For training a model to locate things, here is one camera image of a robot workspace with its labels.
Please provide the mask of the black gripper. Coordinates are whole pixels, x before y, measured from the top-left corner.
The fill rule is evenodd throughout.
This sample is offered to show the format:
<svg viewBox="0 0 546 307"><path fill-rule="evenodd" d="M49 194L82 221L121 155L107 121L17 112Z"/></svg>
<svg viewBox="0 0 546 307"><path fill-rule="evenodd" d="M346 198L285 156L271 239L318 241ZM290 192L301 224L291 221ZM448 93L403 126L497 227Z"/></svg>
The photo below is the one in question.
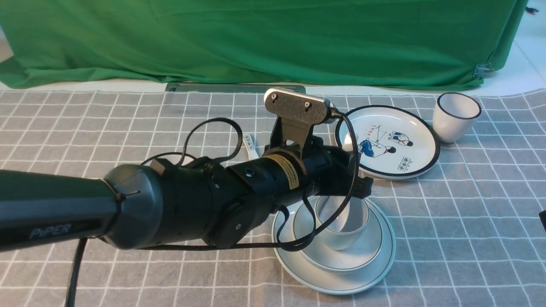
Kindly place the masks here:
<svg viewBox="0 0 546 307"><path fill-rule="evenodd" d="M354 165L360 154L355 155L351 145L349 151L345 151L325 145L322 138L312 136L309 149L310 155L303 160L310 181L310 187L306 188L308 196L344 197L349 194L351 186L354 186L352 197L363 200L371 195L372 177L357 177L353 183L353 175L359 174Z"/></svg>

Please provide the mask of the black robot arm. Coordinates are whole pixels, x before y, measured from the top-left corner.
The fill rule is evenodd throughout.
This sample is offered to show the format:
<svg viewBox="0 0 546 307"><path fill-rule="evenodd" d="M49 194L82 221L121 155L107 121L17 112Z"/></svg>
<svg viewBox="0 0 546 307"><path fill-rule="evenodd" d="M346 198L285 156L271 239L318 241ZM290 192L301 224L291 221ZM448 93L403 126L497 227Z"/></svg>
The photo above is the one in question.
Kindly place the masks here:
<svg viewBox="0 0 546 307"><path fill-rule="evenodd" d="M268 148L259 159L224 167L201 157L119 165L103 179L1 171L1 251L97 237L118 249L202 239L227 249L302 196L370 196L373 179L352 183L354 159L312 137Z"/></svg>

